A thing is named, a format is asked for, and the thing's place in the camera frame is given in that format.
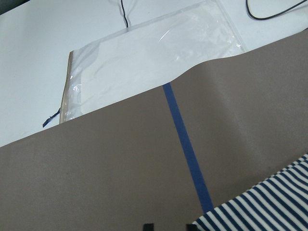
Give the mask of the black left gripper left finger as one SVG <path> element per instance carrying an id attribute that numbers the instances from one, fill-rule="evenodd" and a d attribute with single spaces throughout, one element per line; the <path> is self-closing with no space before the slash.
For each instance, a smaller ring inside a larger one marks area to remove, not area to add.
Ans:
<path id="1" fill-rule="evenodd" d="M 154 231 L 154 224 L 153 223 L 144 224 L 143 231 Z"/>

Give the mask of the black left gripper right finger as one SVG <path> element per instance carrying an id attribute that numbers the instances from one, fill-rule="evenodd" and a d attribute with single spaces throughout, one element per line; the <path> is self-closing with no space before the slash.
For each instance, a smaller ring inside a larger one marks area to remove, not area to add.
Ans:
<path id="1" fill-rule="evenodd" d="M 186 224 L 186 231 L 198 231 L 198 228 L 195 224 Z"/>

